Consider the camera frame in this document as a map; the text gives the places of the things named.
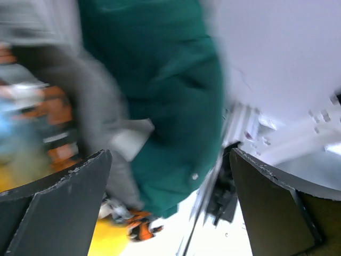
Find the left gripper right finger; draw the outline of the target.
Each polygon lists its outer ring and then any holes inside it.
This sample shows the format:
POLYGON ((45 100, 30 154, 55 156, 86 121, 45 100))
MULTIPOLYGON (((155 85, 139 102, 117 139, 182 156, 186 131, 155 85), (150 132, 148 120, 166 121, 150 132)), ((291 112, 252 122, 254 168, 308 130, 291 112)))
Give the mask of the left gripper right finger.
POLYGON ((340 191, 240 150, 230 165, 253 255, 340 255, 340 191))

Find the dark green shorts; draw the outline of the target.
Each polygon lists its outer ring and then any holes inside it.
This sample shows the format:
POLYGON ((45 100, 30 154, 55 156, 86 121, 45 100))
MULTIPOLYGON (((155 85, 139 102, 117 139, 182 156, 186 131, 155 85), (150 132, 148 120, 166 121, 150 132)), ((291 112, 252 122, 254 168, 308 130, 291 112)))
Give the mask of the dark green shorts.
POLYGON ((154 131, 132 161, 146 211, 168 218, 221 148, 223 74, 199 1, 79 1, 84 47, 154 131))

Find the grey shorts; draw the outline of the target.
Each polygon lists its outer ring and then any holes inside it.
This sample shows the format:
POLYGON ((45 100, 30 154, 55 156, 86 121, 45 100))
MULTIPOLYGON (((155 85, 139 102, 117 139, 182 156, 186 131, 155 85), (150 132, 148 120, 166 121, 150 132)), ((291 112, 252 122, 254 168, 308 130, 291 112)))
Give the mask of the grey shorts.
POLYGON ((14 101, 30 106, 41 101, 37 89, 61 88, 72 102, 84 152, 112 153, 107 203, 143 209, 130 162, 151 123, 128 120, 117 83, 83 48, 77 2, 1 1, 1 45, 17 59, 1 68, 14 101))

